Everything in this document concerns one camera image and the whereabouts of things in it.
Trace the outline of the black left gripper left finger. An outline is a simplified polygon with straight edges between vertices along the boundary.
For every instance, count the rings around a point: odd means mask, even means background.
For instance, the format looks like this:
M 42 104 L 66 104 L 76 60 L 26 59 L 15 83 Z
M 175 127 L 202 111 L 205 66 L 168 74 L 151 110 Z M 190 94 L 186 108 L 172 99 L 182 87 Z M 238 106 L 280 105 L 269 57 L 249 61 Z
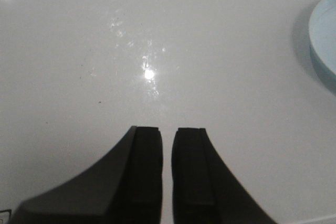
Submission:
M 23 201 L 11 223 L 160 223 L 163 146 L 156 127 L 132 126 L 87 170 Z

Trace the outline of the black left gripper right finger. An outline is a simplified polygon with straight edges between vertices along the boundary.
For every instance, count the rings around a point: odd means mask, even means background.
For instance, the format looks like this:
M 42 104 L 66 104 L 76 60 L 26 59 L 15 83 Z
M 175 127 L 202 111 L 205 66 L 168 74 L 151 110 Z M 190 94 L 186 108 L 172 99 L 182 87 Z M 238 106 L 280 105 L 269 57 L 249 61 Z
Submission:
M 274 223 L 225 165 L 203 128 L 177 130 L 172 177 L 174 223 Z

